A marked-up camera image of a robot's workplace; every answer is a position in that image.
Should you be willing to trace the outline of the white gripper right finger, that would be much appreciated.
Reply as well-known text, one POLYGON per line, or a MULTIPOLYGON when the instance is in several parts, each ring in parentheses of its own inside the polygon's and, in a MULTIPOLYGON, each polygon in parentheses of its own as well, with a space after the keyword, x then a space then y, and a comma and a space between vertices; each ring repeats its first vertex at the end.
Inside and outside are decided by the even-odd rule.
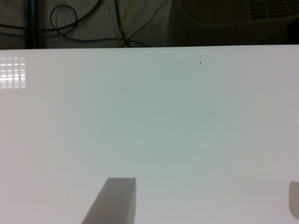
POLYGON ((299 220, 299 182, 292 181, 289 185, 289 209, 292 216, 299 220))

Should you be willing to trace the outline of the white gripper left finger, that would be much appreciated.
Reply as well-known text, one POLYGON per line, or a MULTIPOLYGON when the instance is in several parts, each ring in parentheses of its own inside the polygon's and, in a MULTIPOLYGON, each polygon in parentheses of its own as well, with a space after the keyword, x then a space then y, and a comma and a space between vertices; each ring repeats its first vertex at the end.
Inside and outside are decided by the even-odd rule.
POLYGON ((107 179, 81 224, 135 224, 135 178, 107 179))

